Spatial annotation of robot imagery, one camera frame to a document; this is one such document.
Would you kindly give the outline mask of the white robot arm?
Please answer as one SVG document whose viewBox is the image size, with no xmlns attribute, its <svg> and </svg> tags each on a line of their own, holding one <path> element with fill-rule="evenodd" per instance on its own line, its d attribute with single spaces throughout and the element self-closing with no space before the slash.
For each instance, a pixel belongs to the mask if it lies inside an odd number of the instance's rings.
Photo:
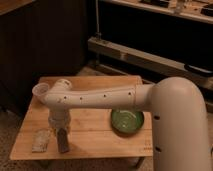
<svg viewBox="0 0 213 171">
<path fill-rule="evenodd" d="M 57 116 L 70 108 L 147 111 L 152 114 L 155 171 L 212 171 L 205 102 L 185 78 L 89 91 L 71 91 L 62 80 L 45 93 L 43 103 Z"/>
</svg>

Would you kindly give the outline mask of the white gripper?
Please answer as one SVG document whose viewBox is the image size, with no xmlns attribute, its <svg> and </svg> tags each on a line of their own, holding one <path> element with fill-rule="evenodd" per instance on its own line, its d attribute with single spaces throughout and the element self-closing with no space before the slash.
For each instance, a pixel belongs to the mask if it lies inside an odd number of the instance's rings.
<svg viewBox="0 0 213 171">
<path fill-rule="evenodd" d="M 48 122 L 50 124 L 50 128 L 54 134 L 57 133 L 57 129 L 63 128 L 69 134 L 71 116 L 68 110 L 50 110 Z"/>
</svg>

